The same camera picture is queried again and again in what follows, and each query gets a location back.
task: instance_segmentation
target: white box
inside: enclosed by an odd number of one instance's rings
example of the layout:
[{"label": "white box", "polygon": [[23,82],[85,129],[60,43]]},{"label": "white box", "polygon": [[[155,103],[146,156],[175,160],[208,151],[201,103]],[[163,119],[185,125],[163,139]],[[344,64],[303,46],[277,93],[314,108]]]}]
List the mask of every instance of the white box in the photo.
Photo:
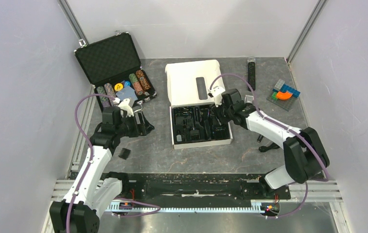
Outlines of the white box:
[{"label": "white box", "polygon": [[[233,140],[230,124],[228,124],[228,139],[210,140],[192,143],[174,143],[172,109],[176,107],[201,106],[213,104],[214,99],[205,96],[213,80],[221,75],[220,65],[217,60],[184,62],[166,65],[168,99],[170,100],[171,136],[174,149],[186,149],[216,145],[227,145]],[[203,78],[205,87],[197,85],[197,78]],[[224,87],[222,78],[219,78],[214,86]]]}]

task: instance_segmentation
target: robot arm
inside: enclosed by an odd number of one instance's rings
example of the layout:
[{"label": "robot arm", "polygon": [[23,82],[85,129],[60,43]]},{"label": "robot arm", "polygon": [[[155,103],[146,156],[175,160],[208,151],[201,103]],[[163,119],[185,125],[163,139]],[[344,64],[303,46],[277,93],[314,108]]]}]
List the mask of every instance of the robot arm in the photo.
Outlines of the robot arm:
[{"label": "robot arm", "polygon": [[[269,117],[263,111],[255,109],[251,103],[245,103],[236,89],[226,91],[216,86],[209,95],[215,100],[213,111],[221,124],[232,120],[235,125],[261,134],[284,150],[285,165],[272,170],[260,179],[264,193],[271,193],[289,183],[304,183],[322,171],[311,151],[291,131],[300,132],[300,135],[315,149],[324,165],[327,167],[330,164],[327,153],[314,129],[307,127],[301,130]],[[271,123],[263,116],[281,123],[288,130]]]},{"label": "robot arm", "polygon": [[125,185],[128,184],[128,178],[121,173],[113,172],[113,177],[105,179],[100,188],[97,189],[97,185],[122,137],[145,136],[154,129],[142,112],[133,112],[131,105],[132,102],[126,99],[118,107],[108,107],[102,112],[101,131],[98,132],[99,128],[96,129],[90,138],[93,145],[93,159],[90,159],[91,150],[88,148],[87,157],[73,186],[62,201],[54,201],[50,207],[55,233],[65,232],[66,215],[74,193],[76,198],[70,216],[71,232],[94,233],[98,231],[100,218],[111,201],[119,194],[128,191]]}]

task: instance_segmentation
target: white wall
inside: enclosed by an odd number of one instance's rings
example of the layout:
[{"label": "white wall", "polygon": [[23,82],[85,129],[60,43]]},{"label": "white wall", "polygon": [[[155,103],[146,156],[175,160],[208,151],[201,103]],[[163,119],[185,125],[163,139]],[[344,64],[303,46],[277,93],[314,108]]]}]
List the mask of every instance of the white wall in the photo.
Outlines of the white wall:
[{"label": "white wall", "polygon": [[89,42],[129,31],[141,58],[286,57],[317,0],[68,0]]},{"label": "white wall", "polygon": [[368,1],[328,1],[292,68],[353,230],[368,232]]},{"label": "white wall", "polygon": [[0,0],[0,233],[40,232],[90,85],[55,0]]}]

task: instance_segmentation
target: gray base plate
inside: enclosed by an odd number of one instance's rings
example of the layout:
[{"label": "gray base plate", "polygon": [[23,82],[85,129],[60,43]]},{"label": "gray base plate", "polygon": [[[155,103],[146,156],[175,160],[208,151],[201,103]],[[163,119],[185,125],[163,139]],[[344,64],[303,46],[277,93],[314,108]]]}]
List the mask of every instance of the gray base plate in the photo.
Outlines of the gray base plate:
[{"label": "gray base plate", "polygon": [[271,96],[273,95],[273,92],[267,97],[267,100],[274,103],[277,106],[282,107],[283,109],[290,111],[291,106],[293,103],[297,100],[296,97],[291,97],[288,100],[275,100]]}]

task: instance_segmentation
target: yellow poker chip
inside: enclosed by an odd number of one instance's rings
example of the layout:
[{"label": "yellow poker chip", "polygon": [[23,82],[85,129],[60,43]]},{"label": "yellow poker chip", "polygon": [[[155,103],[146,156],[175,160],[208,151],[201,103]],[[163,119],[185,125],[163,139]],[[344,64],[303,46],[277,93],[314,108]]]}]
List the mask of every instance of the yellow poker chip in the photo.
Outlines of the yellow poker chip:
[{"label": "yellow poker chip", "polygon": [[122,85],[122,84],[120,84],[120,83],[117,83],[117,84],[114,86],[114,90],[115,90],[115,91],[120,91],[120,90],[122,90],[122,88],[123,88],[123,85]]}]

